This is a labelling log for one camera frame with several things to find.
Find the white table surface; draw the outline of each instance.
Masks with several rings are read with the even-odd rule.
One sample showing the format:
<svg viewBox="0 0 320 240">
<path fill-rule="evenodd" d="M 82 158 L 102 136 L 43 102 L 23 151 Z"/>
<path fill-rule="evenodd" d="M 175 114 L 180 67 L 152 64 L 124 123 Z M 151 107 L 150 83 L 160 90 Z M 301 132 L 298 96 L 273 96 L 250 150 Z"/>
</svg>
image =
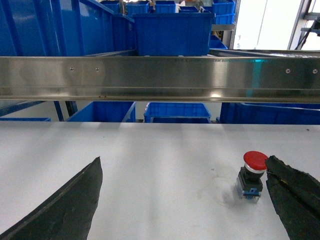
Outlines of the white table surface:
<svg viewBox="0 0 320 240">
<path fill-rule="evenodd" d="M 287 240 L 266 174 L 257 204 L 234 189 L 261 151 L 320 179 L 320 126 L 0 122 L 0 232 L 101 157 L 89 240 Z"/>
</svg>

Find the blue plastic bin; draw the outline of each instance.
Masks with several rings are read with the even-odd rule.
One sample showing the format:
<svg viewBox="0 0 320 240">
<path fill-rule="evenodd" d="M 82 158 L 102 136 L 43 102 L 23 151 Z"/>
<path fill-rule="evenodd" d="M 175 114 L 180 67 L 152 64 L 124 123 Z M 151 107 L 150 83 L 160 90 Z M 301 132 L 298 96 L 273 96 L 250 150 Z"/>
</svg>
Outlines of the blue plastic bin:
<svg viewBox="0 0 320 240">
<path fill-rule="evenodd" d="M 51 122 L 48 117 L 0 117 L 0 121 Z"/>
<path fill-rule="evenodd" d="M 180 6 L 179 13 L 198 13 L 198 9 L 195 6 Z"/>
<path fill-rule="evenodd" d="M 2 0 L 0 56 L 113 52 L 112 16 L 95 0 Z"/>
<path fill-rule="evenodd" d="M 118 0 L 105 0 L 100 2 L 102 5 L 111 9 L 115 14 L 120 13 L 119 1 Z"/>
<path fill-rule="evenodd" d="M 210 36 L 210 44 L 209 47 L 211 49 L 228 49 L 226 45 L 224 45 L 219 38 L 215 35 Z"/>
<path fill-rule="evenodd" d="M 126 5 L 128 16 L 133 14 L 146 14 L 149 10 L 149 1 L 128 2 Z"/>
<path fill-rule="evenodd" d="M 320 104 L 222 103 L 221 124 L 320 125 Z"/>
<path fill-rule="evenodd" d="M 210 124 L 211 114 L 203 103 L 149 102 L 145 123 Z"/>
<path fill-rule="evenodd" d="M 213 0 L 212 10 L 216 15 L 234 14 L 235 5 L 233 0 Z"/>
<path fill-rule="evenodd" d="M 135 123 L 135 101 L 93 101 L 67 122 Z"/>
<path fill-rule="evenodd" d="M 114 50 L 136 49 L 135 21 L 124 14 L 115 14 L 112 19 Z"/>
<path fill-rule="evenodd" d="M 233 24 L 235 14 L 216 15 L 213 24 Z"/>
<path fill-rule="evenodd" d="M 134 14 L 140 56 L 203 56 L 209 52 L 213 13 Z"/>
<path fill-rule="evenodd" d="M 176 12 L 175 1 L 156 1 L 155 13 L 157 14 L 170 14 Z"/>
</svg>

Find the metal beam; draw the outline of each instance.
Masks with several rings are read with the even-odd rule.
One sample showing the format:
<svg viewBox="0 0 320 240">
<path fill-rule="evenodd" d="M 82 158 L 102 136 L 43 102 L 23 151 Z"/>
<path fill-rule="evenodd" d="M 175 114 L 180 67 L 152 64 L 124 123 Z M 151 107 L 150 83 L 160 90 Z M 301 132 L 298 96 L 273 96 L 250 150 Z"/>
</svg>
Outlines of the metal beam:
<svg viewBox="0 0 320 240">
<path fill-rule="evenodd" d="M 0 99 L 320 103 L 320 58 L 0 57 Z"/>
</svg>

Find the blue storage crate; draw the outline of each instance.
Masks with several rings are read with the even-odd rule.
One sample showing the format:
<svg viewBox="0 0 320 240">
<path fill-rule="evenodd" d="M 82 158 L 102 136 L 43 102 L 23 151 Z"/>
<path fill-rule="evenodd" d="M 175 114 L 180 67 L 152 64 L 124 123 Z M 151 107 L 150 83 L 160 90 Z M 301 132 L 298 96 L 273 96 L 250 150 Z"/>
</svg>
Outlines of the blue storage crate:
<svg viewBox="0 0 320 240">
<path fill-rule="evenodd" d="M 120 13 L 119 1 L 118 0 L 105 0 L 100 2 L 102 5 L 111 9 L 115 14 Z"/>
<path fill-rule="evenodd" d="M 216 15 L 213 24 L 233 24 L 235 14 Z"/>
<path fill-rule="evenodd" d="M 121 13 L 115 14 L 112 26 L 115 51 L 136 49 L 135 21 L 132 18 Z"/>
<path fill-rule="evenodd" d="M 157 14 L 170 14 L 176 12 L 175 1 L 156 1 L 155 13 Z"/>
<path fill-rule="evenodd" d="M 219 38 L 215 35 L 210 36 L 210 44 L 209 47 L 211 49 L 228 49 L 226 45 L 224 45 Z"/>
<path fill-rule="evenodd" d="M 222 103 L 219 122 L 320 125 L 320 104 Z"/>
<path fill-rule="evenodd" d="M 149 1 L 128 2 L 126 5 L 128 16 L 133 14 L 146 14 L 149 10 Z"/>
<path fill-rule="evenodd" d="M 213 0 L 212 10 L 216 15 L 234 14 L 235 5 L 233 0 Z"/>
<path fill-rule="evenodd" d="M 145 123 L 210 124 L 211 114 L 203 103 L 149 102 Z"/>
<path fill-rule="evenodd" d="M 95 0 L 2 0 L 0 56 L 113 52 L 112 16 Z"/>
<path fill-rule="evenodd" d="M 48 117 L 0 117 L 0 121 L 51 122 Z"/>
<path fill-rule="evenodd" d="M 134 14 L 140 56 L 203 56 L 209 52 L 213 13 Z"/>
<path fill-rule="evenodd" d="M 135 101 L 93 101 L 67 122 L 135 123 Z"/>
<path fill-rule="evenodd" d="M 198 13 L 198 9 L 195 6 L 180 6 L 179 13 Z"/>
</svg>

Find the stainless steel rail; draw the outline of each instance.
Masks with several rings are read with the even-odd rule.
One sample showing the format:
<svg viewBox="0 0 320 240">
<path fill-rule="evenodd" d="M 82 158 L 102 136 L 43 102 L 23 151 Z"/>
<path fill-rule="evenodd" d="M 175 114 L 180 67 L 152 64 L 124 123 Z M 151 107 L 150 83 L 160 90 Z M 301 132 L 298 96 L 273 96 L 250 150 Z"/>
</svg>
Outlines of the stainless steel rail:
<svg viewBox="0 0 320 240">
<path fill-rule="evenodd" d="M 0 99 L 320 103 L 318 53 L 235 57 L 234 52 L 230 57 L 0 57 Z"/>
</svg>

